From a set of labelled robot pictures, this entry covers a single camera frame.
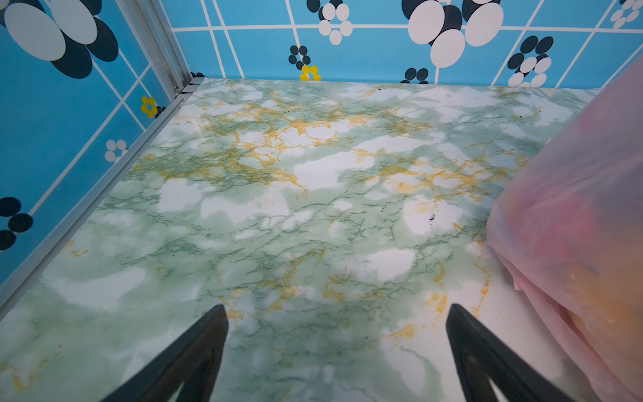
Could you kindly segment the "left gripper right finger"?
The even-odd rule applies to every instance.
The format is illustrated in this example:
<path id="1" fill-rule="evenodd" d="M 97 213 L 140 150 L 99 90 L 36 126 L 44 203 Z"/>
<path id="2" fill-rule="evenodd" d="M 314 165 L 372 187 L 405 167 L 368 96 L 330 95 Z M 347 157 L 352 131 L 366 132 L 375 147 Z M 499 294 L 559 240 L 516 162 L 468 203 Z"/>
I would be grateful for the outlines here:
<path id="1" fill-rule="evenodd" d="M 462 305 L 450 306 L 446 332 L 467 401 L 570 401 Z"/>

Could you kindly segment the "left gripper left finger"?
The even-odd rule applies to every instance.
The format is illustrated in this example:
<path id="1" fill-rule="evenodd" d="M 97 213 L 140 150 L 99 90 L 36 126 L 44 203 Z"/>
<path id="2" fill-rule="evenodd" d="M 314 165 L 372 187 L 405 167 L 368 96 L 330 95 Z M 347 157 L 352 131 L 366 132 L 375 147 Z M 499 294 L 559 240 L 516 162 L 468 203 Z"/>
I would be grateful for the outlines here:
<path id="1" fill-rule="evenodd" d="M 105 401 L 209 401 L 220 370 L 229 321 L 216 305 Z"/>

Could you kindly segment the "pink translucent plastic bag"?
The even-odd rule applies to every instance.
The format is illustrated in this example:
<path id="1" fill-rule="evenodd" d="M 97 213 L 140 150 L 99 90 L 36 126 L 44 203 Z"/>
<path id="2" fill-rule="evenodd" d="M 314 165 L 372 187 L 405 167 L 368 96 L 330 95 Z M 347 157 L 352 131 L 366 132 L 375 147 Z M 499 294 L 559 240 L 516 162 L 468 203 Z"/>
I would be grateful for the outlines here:
<path id="1" fill-rule="evenodd" d="M 604 401 L 642 398 L 642 63 L 506 187 L 487 244 Z"/>

